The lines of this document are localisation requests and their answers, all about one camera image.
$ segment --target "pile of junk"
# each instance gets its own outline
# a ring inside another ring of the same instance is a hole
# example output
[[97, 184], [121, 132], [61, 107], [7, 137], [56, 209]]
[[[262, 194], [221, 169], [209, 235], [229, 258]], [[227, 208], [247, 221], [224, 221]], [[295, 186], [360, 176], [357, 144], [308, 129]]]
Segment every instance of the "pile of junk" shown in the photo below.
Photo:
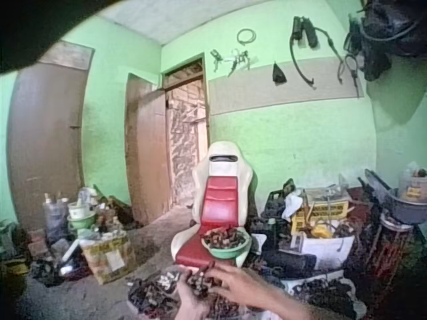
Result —
[[[127, 302], [134, 313], [139, 319], [173, 319], [180, 304], [176, 285], [182, 268], [188, 268], [193, 275], [187, 283], [209, 302], [209, 319], [279, 319], [208, 291], [222, 284], [207, 279], [206, 271], [226, 264], [251, 269], [311, 305], [350, 319], [369, 316], [371, 302], [360, 297], [359, 279], [376, 276], [378, 290], [390, 287], [405, 239], [415, 223], [427, 220], [423, 170], [405, 175], [397, 193], [371, 170], [367, 182], [360, 178], [361, 187], [350, 188], [341, 175], [335, 185], [311, 189], [289, 179], [270, 193], [259, 215], [249, 212], [252, 175], [234, 143], [209, 147], [193, 169], [199, 187], [189, 229], [171, 242], [174, 265], [129, 280]], [[403, 213], [401, 206], [424, 213]]]
[[8, 273], [29, 274], [52, 287], [90, 274], [104, 284], [137, 267], [126, 231], [142, 225], [134, 221], [129, 205], [105, 197], [94, 186], [82, 188], [75, 202], [60, 192], [45, 193], [43, 209], [44, 229], [24, 232], [14, 223], [2, 226], [2, 253], [8, 256], [2, 255], [2, 264]]

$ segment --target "green bowl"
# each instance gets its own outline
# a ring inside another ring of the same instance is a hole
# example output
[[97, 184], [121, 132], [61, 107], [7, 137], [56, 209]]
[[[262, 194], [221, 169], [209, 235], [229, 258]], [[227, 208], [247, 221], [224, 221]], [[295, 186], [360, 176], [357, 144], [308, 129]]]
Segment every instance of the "green bowl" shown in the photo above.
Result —
[[248, 245], [249, 241], [252, 240], [251, 236], [248, 235], [246, 231], [239, 230], [243, 233], [243, 236], [245, 238], [245, 242], [243, 242], [241, 245], [238, 245], [237, 247], [231, 248], [231, 249], [214, 249], [209, 247], [207, 243], [205, 242], [205, 239], [201, 239], [201, 244], [210, 252], [211, 255], [213, 255], [215, 258], [218, 259], [232, 259], [235, 257], [238, 257], [246, 250], [246, 245]]
[[71, 224], [72, 229], [90, 229], [91, 226], [95, 223], [95, 212], [90, 216], [81, 219], [72, 219], [70, 216], [67, 217], [68, 222]]

